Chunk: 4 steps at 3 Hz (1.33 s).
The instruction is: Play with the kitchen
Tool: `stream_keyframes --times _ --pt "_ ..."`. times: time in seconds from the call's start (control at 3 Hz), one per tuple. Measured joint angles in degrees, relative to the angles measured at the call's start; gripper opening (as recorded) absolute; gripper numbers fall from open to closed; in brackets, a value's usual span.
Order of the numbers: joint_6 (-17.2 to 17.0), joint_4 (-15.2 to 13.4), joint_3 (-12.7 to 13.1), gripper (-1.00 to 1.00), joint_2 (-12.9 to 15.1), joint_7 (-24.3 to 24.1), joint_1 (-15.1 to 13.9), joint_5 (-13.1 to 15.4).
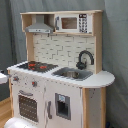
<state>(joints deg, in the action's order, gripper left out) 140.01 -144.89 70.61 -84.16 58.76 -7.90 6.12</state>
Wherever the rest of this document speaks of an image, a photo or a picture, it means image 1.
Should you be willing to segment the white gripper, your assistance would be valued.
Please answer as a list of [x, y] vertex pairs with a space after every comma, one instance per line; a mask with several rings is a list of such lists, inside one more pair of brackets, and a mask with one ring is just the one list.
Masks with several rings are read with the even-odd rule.
[[10, 78], [10, 75], [5, 75], [0, 72], [0, 84], [7, 83]]

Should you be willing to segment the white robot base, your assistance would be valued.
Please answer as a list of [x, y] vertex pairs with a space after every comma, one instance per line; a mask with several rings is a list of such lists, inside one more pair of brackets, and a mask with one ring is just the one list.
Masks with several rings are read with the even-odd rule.
[[13, 117], [5, 123], [4, 128], [37, 128], [37, 127], [23, 119]]

